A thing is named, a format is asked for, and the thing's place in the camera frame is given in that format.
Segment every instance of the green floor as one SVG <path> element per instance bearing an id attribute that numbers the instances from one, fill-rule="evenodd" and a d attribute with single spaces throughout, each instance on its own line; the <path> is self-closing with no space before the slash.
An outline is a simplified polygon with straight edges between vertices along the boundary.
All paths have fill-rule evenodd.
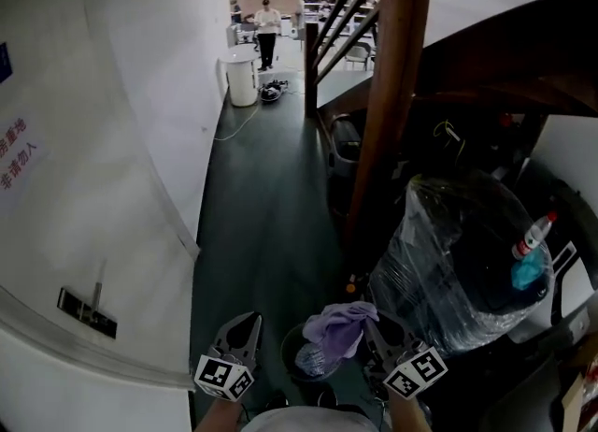
<path id="1" fill-rule="evenodd" d="M 320 98 L 330 99 L 363 77 L 333 73 Z M 193 282 L 193 370 L 222 324 L 250 310 L 264 316 L 262 371 L 244 399 L 251 415 L 276 390 L 294 405 L 311 400 L 286 374 L 280 343 L 293 326 L 335 302 L 342 287 L 338 234 L 326 206 L 324 153 L 316 124 L 304 119 L 303 80 L 298 73 L 277 79 L 288 79 L 291 92 L 260 106 L 237 136 L 214 144 Z M 232 134 L 253 111 L 226 105 L 216 137 Z M 329 383 L 341 403 L 359 405 L 378 424 L 380 410 L 356 363 L 343 365 Z M 195 395 L 198 418 L 210 402 Z"/>

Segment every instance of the bottle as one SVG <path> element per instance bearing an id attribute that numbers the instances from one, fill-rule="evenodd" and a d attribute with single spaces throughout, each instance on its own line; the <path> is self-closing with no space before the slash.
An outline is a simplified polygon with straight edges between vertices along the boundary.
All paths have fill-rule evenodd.
<path id="1" fill-rule="evenodd" d="M 537 220 L 532 227 L 525 233 L 523 239 L 511 248 L 511 252 L 515 259 L 520 261 L 535 248 L 537 248 L 544 238 L 550 232 L 552 223 L 557 220 L 557 213 L 555 211 L 549 212 L 546 216 Z"/>

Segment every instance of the plastic bag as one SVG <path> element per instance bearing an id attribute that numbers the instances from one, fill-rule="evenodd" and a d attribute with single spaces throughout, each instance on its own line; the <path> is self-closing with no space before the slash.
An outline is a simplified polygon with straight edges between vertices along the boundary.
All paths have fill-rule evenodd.
<path id="1" fill-rule="evenodd" d="M 512 245 L 533 221 L 499 181 L 480 171 L 413 178 L 406 212 L 378 261 L 369 295 L 451 356 L 499 338 L 552 287 L 552 261 L 524 291 L 513 287 Z"/>

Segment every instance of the purple cloth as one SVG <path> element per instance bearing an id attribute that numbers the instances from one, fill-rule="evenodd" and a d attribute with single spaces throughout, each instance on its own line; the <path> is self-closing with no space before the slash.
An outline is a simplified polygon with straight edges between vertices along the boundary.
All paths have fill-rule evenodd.
<path id="1" fill-rule="evenodd" d="M 367 317 L 379 321 L 374 304 L 362 301 L 332 304 L 321 314 L 307 319 L 303 337 L 321 346 L 327 363 L 349 359 L 357 352 L 363 337 L 363 321 Z"/>

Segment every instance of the person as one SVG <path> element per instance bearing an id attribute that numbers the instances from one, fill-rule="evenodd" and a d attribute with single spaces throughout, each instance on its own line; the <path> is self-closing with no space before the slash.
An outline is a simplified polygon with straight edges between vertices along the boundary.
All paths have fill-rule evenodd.
<path id="1" fill-rule="evenodd" d="M 280 26 L 280 13 L 270 7 L 270 0 L 262 1 L 263 9 L 255 13 L 255 24 L 258 27 L 258 40 L 262 51 L 262 67 L 259 71 L 272 68 L 272 57 L 274 56 L 274 45 L 277 41 L 278 28 Z"/>
<path id="2" fill-rule="evenodd" d="M 236 0 L 231 0 L 231 7 L 233 7 L 233 11 L 231 11 L 231 20 L 233 20 L 233 23 L 241 23 L 242 11 Z"/>
<path id="3" fill-rule="evenodd" d="M 389 396 L 392 432 L 431 431 L 417 400 L 404 400 L 392 391 Z M 340 410 L 340 407 L 289 407 L 287 404 L 285 399 L 279 403 L 281 408 L 261 413 L 242 432 L 377 432 L 377 427 L 357 411 Z M 240 402 L 215 399 L 195 432 L 235 432 L 242 407 Z"/>
<path id="4" fill-rule="evenodd" d="M 326 22 L 332 10 L 333 8 L 330 5 L 330 2 L 328 0 L 322 0 L 320 6 L 318 7 L 319 21 L 322 23 Z"/>

